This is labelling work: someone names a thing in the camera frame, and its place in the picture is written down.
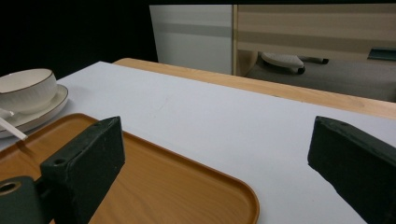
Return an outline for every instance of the wood grain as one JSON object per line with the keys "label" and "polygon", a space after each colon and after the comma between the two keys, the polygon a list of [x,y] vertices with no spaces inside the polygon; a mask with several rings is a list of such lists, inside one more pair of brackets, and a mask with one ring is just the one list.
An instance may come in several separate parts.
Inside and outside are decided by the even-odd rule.
{"label": "wood grain", "polygon": [[[0,179],[40,175],[39,164],[95,119],[63,117],[0,152]],[[245,183],[124,133],[126,162],[90,223],[256,223]]]}
{"label": "wood grain", "polygon": [[308,88],[294,87],[274,82],[235,77],[203,70],[173,66],[163,63],[152,63],[130,58],[118,60],[114,62],[114,64],[175,77],[189,78],[245,91],[254,91],[314,105],[324,105],[336,109],[342,109],[376,117],[396,119],[396,104],[390,102],[372,100],[328,91],[317,91]]}
{"label": "wood grain", "polygon": [[238,49],[374,63],[371,48],[396,48],[395,4],[239,5],[234,15]]}

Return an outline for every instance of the white bowl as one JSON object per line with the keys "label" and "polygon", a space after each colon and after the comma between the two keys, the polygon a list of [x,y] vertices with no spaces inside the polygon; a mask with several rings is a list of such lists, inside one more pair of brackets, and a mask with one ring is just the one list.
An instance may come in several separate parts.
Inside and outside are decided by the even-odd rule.
{"label": "white bowl", "polygon": [[55,96],[55,75],[45,68],[30,69],[0,77],[0,108],[31,114],[44,109]]}

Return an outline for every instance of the white spoon handle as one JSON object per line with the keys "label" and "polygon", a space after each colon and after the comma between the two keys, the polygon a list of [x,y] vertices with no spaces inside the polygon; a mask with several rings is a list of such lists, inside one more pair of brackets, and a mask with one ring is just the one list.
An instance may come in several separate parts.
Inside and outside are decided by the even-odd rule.
{"label": "white spoon handle", "polygon": [[12,126],[10,123],[8,123],[5,119],[0,118],[0,126],[3,126],[7,131],[10,133],[14,134],[21,140],[25,140],[27,138],[27,135],[18,130],[16,127]]}

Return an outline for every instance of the spoon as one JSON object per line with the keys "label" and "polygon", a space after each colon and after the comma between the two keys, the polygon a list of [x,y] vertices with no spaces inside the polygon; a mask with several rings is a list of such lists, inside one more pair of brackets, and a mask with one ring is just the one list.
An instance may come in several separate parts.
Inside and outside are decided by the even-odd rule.
{"label": "spoon", "polygon": [[12,124],[8,123],[5,119],[14,116],[14,112],[0,108],[0,126],[5,128],[10,133],[14,134],[21,140],[25,140],[27,135],[18,130]]}

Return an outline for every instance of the tray rim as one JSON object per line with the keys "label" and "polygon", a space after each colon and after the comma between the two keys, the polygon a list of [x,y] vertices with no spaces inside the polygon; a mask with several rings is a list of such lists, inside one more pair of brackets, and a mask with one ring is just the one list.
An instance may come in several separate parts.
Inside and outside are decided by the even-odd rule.
{"label": "tray rim", "polygon": [[[42,133],[45,133],[46,130],[50,128],[50,126],[52,126],[52,125],[54,125],[56,123],[59,123],[59,122],[62,123],[62,122],[68,121],[69,119],[86,119],[88,122],[92,122],[92,123],[98,121],[98,119],[95,119],[95,118],[93,118],[91,116],[88,116],[86,114],[83,114],[83,113],[68,114],[68,115],[65,115],[63,117],[60,117],[60,118],[56,119],[55,121],[53,121],[51,123],[46,124],[45,126],[41,127],[40,129],[36,130],[32,134],[30,134],[29,138],[27,138],[25,141],[35,140],[37,137],[41,136]],[[193,165],[194,167],[200,167],[201,169],[205,169],[208,172],[210,172],[211,176],[215,175],[216,177],[221,177],[223,179],[227,179],[227,181],[229,181],[229,182],[232,181],[233,183],[238,184],[238,188],[239,189],[244,188],[245,192],[248,192],[250,194],[249,195],[250,196],[250,201],[253,202],[252,206],[253,206],[253,208],[255,210],[254,217],[252,217],[252,221],[253,221],[252,223],[257,223],[257,221],[259,219],[259,215],[260,215],[259,199],[258,199],[256,193],[254,192],[253,188],[250,185],[248,185],[245,181],[243,181],[241,179],[238,179],[238,178],[236,178],[234,176],[225,174],[225,173],[223,173],[223,172],[221,172],[221,171],[219,171],[217,169],[214,169],[214,168],[212,168],[212,167],[210,167],[208,165],[205,165],[203,163],[200,163],[198,161],[190,159],[190,158],[188,158],[186,156],[180,155],[180,154],[178,154],[178,153],[176,153],[176,152],[174,152],[174,151],[172,151],[172,150],[170,150],[168,148],[161,147],[161,146],[159,146],[157,144],[154,144],[154,143],[150,142],[149,140],[146,140],[144,138],[136,136],[136,135],[134,135],[132,133],[128,133],[126,131],[122,131],[122,132],[123,132],[123,137],[124,138],[126,138],[126,137],[127,138],[131,138],[131,139],[135,138],[136,140],[138,140],[140,142],[143,142],[144,144],[151,145],[152,147],[154,147],[155,150],[161,151],[161,153],[165,153],[169,157],[178,158],[179,160],[186,161],[189,165]],[[8,155],[11,155],[16,150],[19,150],[19,145],[20,144],[25,144],[25,143],[23,143],[22,140],[19,140],[16,143],[14,143],[14,144],[4,148],[2,151],[0,151],[0,163],[2,162],[2,159],[5,159]]]}

